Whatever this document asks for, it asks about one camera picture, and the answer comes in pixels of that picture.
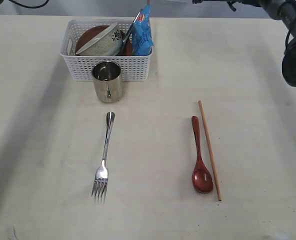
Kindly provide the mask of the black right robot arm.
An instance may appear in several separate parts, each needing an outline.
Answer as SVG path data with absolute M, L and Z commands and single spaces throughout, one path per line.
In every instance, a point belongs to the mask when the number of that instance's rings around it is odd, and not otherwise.
M 282 21 L 288 29 L 284 42 L 281 72 L 286 83 L 296 87 L 296 0 L 218 0 L 235 12 L 235 3 L 261 7 L 273 20 Z

